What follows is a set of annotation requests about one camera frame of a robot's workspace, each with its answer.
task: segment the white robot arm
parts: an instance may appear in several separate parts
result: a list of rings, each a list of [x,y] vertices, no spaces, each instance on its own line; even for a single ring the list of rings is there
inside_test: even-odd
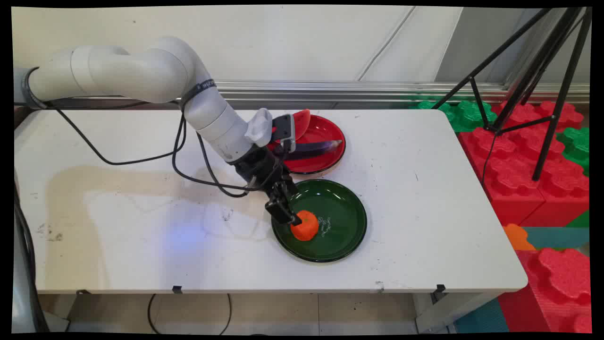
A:
[[[289,170],[266,147],[271,139],[271,114],[260,109],[249,123],[245,122],[220,95],[197,53],[178,38],[160,38],[137,54],[115,46],[63,50],[46,65],[29,70],[21,87],[21,95],[33,108],[46,108],[45,103],[51,100],[79,96],[120,95],[152,103],[180,97],[186,121],[228,164],[235,166],[250,188],[267,193],[270,201],[265,208],[269,213],[279,222],[299,223],[286,199],[288,193],[297,192]],[[281,141],[289,140],[285,152],[292,152],[293,119],[289,117],[285,124],[289,125],[288,138]]]
[[[63,50],[32,72],[28,84],[31,94],[40,102],[120,95],[164,103],[183,97],[196,84],[209,79],[209,72],[187,43],[178,38],[163,37],[146,51],[136,54],[115,46]],[[268,143],[266,133],[264,139],[246,137],[248,124],[216,87],[207,88],[191,98],[184,112],[187,122],[228,163],[244,156],[255,142],[260,142],[258,146]],[[270,124],[270,113],[267,110],[262,113],[268,120],[266,124]]]

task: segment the tripod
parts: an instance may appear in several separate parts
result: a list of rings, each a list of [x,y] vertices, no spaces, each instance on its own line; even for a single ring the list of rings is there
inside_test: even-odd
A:
[[[579,21],[577,21],[577,23],[573,26],[573,22],[577,19],[581,9],[583,9],[583,7],[570,7],[565,10],[560,20],[558,20],[558,22],[554,26],[554,29],[546,38],[543,46],[539,49],[535,58],[531,61],[527,71],[525,72],[525,75],[518,82],[518,86],[516,87],[512,95],[509,97],[509,100],[507,101],[503,110],[501,110],[499,117],[497,117],[493,124],[490,124],[487,120],[487,116],[484,112],[483,103],[480,99],[480,93],[478,92],[478,87],[476,85],[474,77],[480,71],[482,71],[484,67],[486,67],[495,58],[497,58],[506,48],[512,45],[527,30],[529,30],[536,22],[538,22],[543,16],[545,16],[551,10],[551,8],[544,8],[539,11],[539,13],[532,17],[531,20],[524,24],[516,33],[514,33],[507,41],[505,41],[502,46],[500,46],[493,53],[491,53],[491,55],[487,57],[487,59],[480,63],[480,65],[477,66],[472,72],[470,72],[468,76],[466,76],[460,83],[453,87],[453,89],[444,98],[437,102],[432,107],[432,109],[439,108],[442,104],[449,100],[457,91],[459,91],[459,89],[461,89],[468,82],[470,82],[478,108],[480,110],[480,115],[483,119],[483,128],[489,131],[494,131],[495,133],[493,137],[493,144],[495,144],[495,138],[497,138],[497,136],[501,136],[506,132],[526,128],[528,126],[532,126],[539,123],[550,122],[547,128],[547,132],[545,134],[543,146],[541,147],[539,159],[537,161],[537,165],[535,166],[535,171],[533,173],[533,181],[538,181],[539,177],[541,176],[541,171],[543,170],[543,165],[545,163],[545,158],[547,157],[547,152],[550,149],[551,140],[554,137],[556,125],[558,124],[560,114],[562,113],[562,105],[566,100],[570,83],[573,80],[575,69],[577,68],[577,64],[579,63],[581,50],[583,49],[583,45],[585,45],[587,32],[590,29],[592,15],[591,7],[585,7],[585,14],[583,14],[583,17],[581,17],[581,19],[579,19]],[[516,107],[516,104],[521,101],[521,104],[524,105],[527,102],[532,92],[535,90],[537,83],[539,83],[541,77],[543,76],[545,69],[550,64],[551,60],[554,59],[556,53],[558,53],[558,51],[560,50],[560,47],[562,47],[564,42],[567,40],[568,36],[579,25],[579,23],[581,23],[581,28],[579,30],[579,35],[577,36],[577,41],[575,42],[573,52],[570,56],[570,61],[568,62],[568,67],[566,73],[564,74],[564,79],[562,80],[562,86],[560,88],[560,92],[556,100],[556,105],[554,107],[553,114],[551,116],[537,119],[532,122],[527,122],[512,126],[510,128],[502,129],[502,127],[506,124],[507,119],[510,117],[511,113]]]

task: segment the table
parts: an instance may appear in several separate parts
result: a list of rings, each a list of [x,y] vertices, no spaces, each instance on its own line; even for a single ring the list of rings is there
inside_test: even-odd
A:
[[[441,111],[311,112],[340,126],[347,143],[340,162],[315,178],[350,188],[368,218],[361,245],[332,263],[303,261],[280,246],[264,193],[227,197],[180,178],[170,157],[106,165],[56,112],[32,113],[14,132],[14,163],[40,293],[172,293],[175,286],[183,293],[415,293],[419,332],[430,332],[526,286]],[[114,162],[170,152],[180,118],[179,111],[65,113]],[[254,111],[238,113],[249,120]],[[187,128],[178,167],[211,180]],[[208,157],[222,183],[245,184],[210,148]],[[427,303],[438,284],[449,294]]]

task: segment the red foam block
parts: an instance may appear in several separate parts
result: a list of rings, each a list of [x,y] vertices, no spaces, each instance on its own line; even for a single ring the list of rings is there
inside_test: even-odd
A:
[[[535,108],[535,112],[541,117],[551,116],[555,106],[556,103],[554,102],[542,102]],[[562,132],[568,127],[581,129],[581,122],[583,122],[583,115],[575,111],[574,105],[564,103],[564,105],[562,105],[562,113],[560,114],[558,125],[556,125],[556,132]]]
[[[528,128],[522,128],[507,133],[509,139],[516,144],[518,155],[524,157],[526,162],[533,167],[537,164],[541,148],[543,147],[543,141],[547,133],[547,124],[539,124],[529,126]],[[549,160],[560,161],[564,159],[562,151],[564,151],[564,144],[557,139],[552,139],[550,149],[547,154]]]
[[[493,133],[476,128],[459,133],[458,138],[481,180]],[[545,201],[538,184],[531,181],[531,171],[526,161],[518,157],[516,145],[506,135],[497,137],[487,164],[484,189],[501,224],[519,224]]]
[[[529,284],[498,298],[509,330],[591,333],[590,259],[574,249],[516,254]]]
[[[506,106],[507,100],[499,105],[493,106],[493,112],[497,116],[501,113],[503,108]],[[532,122],[533,120],[540,119],[541,115],[535,112],[535,108],[531,104],[520,105],[517,104],[512,114],[508,117],[506,124],[503,126],[504,129],[511,128],[513,126]]]
[[[520,222],[523,227],[564,227],[590,208],[590,179],[564,158],[545,161],[538,188],[545,202]]]

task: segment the green plate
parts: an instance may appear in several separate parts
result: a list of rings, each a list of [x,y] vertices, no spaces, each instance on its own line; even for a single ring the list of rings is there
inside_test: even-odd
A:
[[[290,253],[313,262],[331,262],[352,253],[365,237],[367,214],[347,187],[329,180],[296,183],[299,194],[289,199],[294,212],[307,210],[319,219],[319,232],[310,241],[294,237],[289,224],[272,219],[272,230]]]

